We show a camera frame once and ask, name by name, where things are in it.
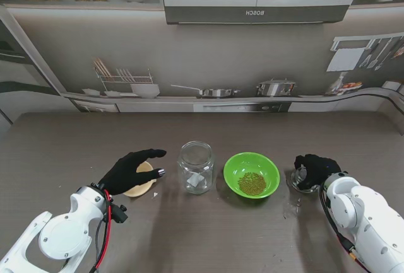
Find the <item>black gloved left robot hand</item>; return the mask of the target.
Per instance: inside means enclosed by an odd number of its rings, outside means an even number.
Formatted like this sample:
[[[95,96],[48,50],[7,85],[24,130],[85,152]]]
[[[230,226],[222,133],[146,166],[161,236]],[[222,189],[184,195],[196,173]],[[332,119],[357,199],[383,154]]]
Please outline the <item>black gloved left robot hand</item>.
[[[137,185],[143,185],[151,180],[161,178],[165,174],[163,168],[141,173],[138,173],[137,169],[147,159],[162,158],[166,154],[167,152],[162,149],[146,149],[130,152],[120,158],[100,179],[98,184],[101,186],[101,189],[108,191],[110,195],[119,195]]]

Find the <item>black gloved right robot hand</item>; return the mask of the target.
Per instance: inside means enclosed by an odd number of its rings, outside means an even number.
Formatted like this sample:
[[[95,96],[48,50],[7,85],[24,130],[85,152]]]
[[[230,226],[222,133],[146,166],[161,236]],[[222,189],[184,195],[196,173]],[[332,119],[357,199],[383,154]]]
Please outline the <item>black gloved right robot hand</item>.
[[[315,185],[321,185],[329,176],[342,172],[335,160],[315,154],[297,156],[294,166],[296,170],[301,167],[306,169],[305,178],[297,184],[299,190],[308,190]]]

